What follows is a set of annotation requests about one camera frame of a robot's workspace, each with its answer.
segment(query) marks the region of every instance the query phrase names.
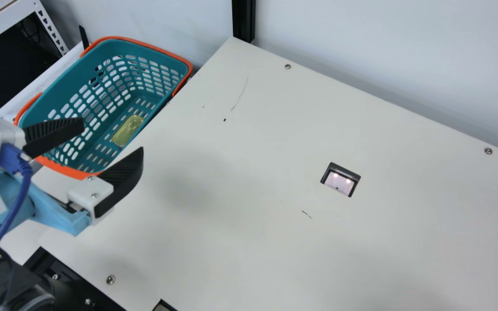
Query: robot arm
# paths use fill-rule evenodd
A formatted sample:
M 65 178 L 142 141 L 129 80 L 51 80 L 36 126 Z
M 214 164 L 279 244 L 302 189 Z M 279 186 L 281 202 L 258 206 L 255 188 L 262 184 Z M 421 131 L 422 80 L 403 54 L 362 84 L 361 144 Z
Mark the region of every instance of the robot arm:
M 30 184 L 28 161 L 82 132 L 81 118 L 43 122 L 24 129 L 0 119 L 0 236 L 28 219 L 76 236 L 101 221 L 135 187 L 143 171 L 143 148 L 99 176 L 80 181 L 67 192 L 67 203 Z M 19 168 L 23 168 L 24 178 L 15 175 Z M 13 211 L 17 198 L 20 199 L 22 183 L 27 183 L 26 188 L 29 186 L 28 193 L 21 206 Z M 6 228 L 8 216 L 12 221 Z

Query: scratch mark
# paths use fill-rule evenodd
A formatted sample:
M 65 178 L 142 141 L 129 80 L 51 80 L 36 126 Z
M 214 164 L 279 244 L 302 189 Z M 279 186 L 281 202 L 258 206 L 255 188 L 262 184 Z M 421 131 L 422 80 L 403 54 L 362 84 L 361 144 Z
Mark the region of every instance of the scratch mark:
M 305 211 L 302 211 L 302 212 L 303 212 L 303 214 L 305 214 L 306 216 L 308 216 L 310 219 L 312 219 L 312 217 L 310 217 L 310 215 L 307 214 Z
M 247 76 L 247 79 L 245 80 L 245 85 L 243 85 L 243 90 L 241 90 L 241 93 L 239 93 L 239 97 L 237 97 L 237 102 L 233 107 L 230 109 L 230 112 L 232 112 L 236 107 L 237 104 L 239 104 L 239 100 L 241 99 L 241 96 L 243 96 L 243 93 L 245 93 L 245 88 L 247 87 L 247 83 L 249 82 L 249 76 Z

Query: screw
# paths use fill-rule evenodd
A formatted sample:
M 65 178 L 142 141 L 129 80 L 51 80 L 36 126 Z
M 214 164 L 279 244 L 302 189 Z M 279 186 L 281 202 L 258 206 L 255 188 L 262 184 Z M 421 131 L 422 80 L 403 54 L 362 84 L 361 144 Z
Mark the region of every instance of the screw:
M 110 276 L 107 277 L 107 284 L 113 285 L 115 283 L 115 281 L 116 281 L 116 277 L 114 275 L 111 274 Z

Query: teal basket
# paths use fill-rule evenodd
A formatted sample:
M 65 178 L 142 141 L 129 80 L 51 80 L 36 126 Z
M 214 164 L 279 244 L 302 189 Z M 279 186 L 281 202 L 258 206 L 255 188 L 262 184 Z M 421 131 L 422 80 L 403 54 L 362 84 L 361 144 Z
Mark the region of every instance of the teal basket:
M 116 131 L 127 126 L 131 116 L 139 116 L 143 122 L 136 124 L 133 139 L 191 73 L 191 63 L 182 57 L 140 41 L 105 37 L 91 44 L 41 96 L 22 108 L 15 123 L 26 127 L 83 117 L 81 136 L 36 160 L 64 175 L 85 179 L 104 171 L 123 149 L 112 141 Z

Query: black pole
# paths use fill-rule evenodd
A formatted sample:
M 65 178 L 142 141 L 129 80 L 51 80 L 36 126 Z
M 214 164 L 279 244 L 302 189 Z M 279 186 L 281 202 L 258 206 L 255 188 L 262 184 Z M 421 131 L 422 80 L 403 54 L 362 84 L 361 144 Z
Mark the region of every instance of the black pole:
M 255 39 L 257 0 L 232 0 L 233 36 L 251 43 Z

